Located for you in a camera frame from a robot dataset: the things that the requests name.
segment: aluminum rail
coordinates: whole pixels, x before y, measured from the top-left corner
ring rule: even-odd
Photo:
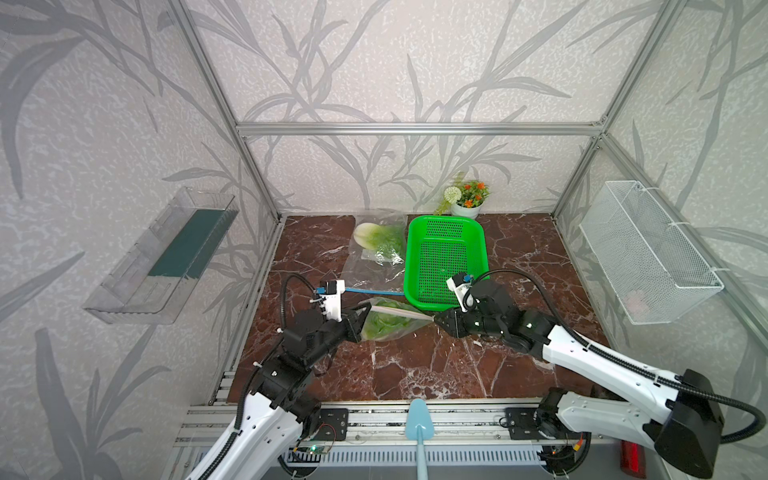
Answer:
[[[265,135],[576,135],[600,134],[595,123],[241,123],[243,136]]]

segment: white wire mesh basket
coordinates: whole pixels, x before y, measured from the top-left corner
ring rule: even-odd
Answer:
[[[672,322],[723,289],[712,267],[640,182],[605,182],[580,228],[636,325]]]

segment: robotic arm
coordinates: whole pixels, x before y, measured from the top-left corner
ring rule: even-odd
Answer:
[[[529,278],[554,316],[537,310],[521,311],[505,288],[485,280],[493,273],[517,273]],[[516,352],[563,366],[604,386],[625,401],[583,397],[551,389],[536,415],[539,431],[593,432],[655,449],[675,468],[699,478],[711,478],[721,443],[737,442],[760,431],[766,423],[758,409],[712,393],[703,375],[686,370],[676,375],[621,355],[576,333],[559,316],[548,294],[526,272],[500,269],[474,282],[465,273],[448,280],[460,307],[435,318],[448,334],[501,337]],[[719,404],[747,411],[751,425],[721,436]]]
[[[554,316],[520,310],[502,285],[486,280],[500,272],[529,278]],[[303,277],[292,276],[312,289]],[[712,393],[709,380],[693,370],[679,376],[656,369],[576,333],[559,316],[538,281],[526,272],[493,270],[475,280],[461,273],[447,284],[460,307],[437,314],[435,323],[449,335],[500,337],[514,351],[573,370],[623,399],[596,399],[551,389],[535,414],[535,426],[542,435],[605,434],[653,448],[689,475],[711,478],[720,443],[745,439],[765,426],[760,410]],[[313,290],[311,301],[319,309],[298,312],[288,328],[283,284],[282,338],[263,365],[254,369],[235,419],[187,480],[256,480],[275,458],[286,468],[281,455],[298,439],[318,430],[320,402],[306,393],[315,378],[313,366],[326,354],[333,354],[341,342],[360,342],[371,308],[365,303],[341,308],[343,292],[342,280]],[[755,419],[745,429],[721,436],[724,420],[718,404],[752,413]]]

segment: potted plant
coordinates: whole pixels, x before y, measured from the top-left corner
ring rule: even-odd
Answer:
[[[485,182],[479,180],[455,182],[443,192],[444,201],[435,214],[443,214],[450,206],[451,214],[456,217],[475,218],[480,214],[480,206],[489,194]]]

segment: red object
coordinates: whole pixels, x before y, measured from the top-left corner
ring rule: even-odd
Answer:
[[[635,478],[645,476],[645,449],[637,443],[621,441],[621,471]]]

